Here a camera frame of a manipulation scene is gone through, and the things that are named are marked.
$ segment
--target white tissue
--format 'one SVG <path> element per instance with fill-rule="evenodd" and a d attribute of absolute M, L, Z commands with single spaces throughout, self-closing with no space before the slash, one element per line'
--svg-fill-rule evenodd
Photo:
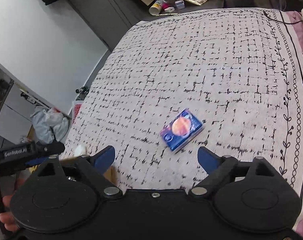
<path fill-rule="evenodd" d="M 79 144 L 74 152 L 74 157 L 78 157 L 80 155 L 86 154 L 87 149 L 85 145 Z"/>

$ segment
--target silver bolt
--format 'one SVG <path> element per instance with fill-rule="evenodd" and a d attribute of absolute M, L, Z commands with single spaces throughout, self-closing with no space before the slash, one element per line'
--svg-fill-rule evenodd
<path fill-rule="evenodd" d="M 119 188 L 117 188 L 117 187 L 106 187 L 104 189 L 104 193 L 108 196 L 116 195 L 117 193 L 119 193 Z"/>
<path fill-rule="evenodd" d="M 151 194 L 151 196 L 152 196 L 152 197 L 160 197 L 160 194 L 157 193 L 157 192 L 154 192 L 154 193 Z"/>
<path fill-rule="evenodd" d="M 191 192 L 195 195 L 204 195 L 207 193 L 207 189 L 205 189 L 204 187 L 194 187 L 191 189 Z"/>

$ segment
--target human hand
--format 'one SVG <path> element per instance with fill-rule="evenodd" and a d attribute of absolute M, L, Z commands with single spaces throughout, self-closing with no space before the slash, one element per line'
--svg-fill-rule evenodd
<path fill-rule="evenodd" d="M 15 183 L 15 189 L 20 187 L 25 182 L 24 179 L 17 179 Z M 5 207 L 9 207 L 10 199 L 13 195 L 4 196 L 3 203 Z M 11 212 L 0 213 L 0 221 L 5 224 L 5 228 L 8 231 L 15 232 L 18 230 L 18 226 L 15 224 L 13 214 Z"/>

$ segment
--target box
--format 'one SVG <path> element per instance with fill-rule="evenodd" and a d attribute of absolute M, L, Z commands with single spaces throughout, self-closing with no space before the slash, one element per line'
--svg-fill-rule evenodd
<path fill-rule="evenodd" d="M 189 111 L 184 109 L 159 133 L 173 153 L 178 152 L 203 129 L 203 124 Z"/>

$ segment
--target white bedsheet with black pattern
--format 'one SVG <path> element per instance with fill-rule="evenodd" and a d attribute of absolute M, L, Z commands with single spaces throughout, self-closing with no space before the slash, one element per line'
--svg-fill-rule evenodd
<path fill-rule="evenodd" d="M 133 26 L 94 80 L 62 158 L 78 144 L 91 155 L 113 145 L 123 190 L 189 189 L 206 176 L 197 163 L 206 146 L 243 161 L 265 157 L 303 199 L 303 55 L 293 27 L 263 10 L 202 10 Z M 204 130 L 174 155 L 158 133 L 184 108 Z"/>

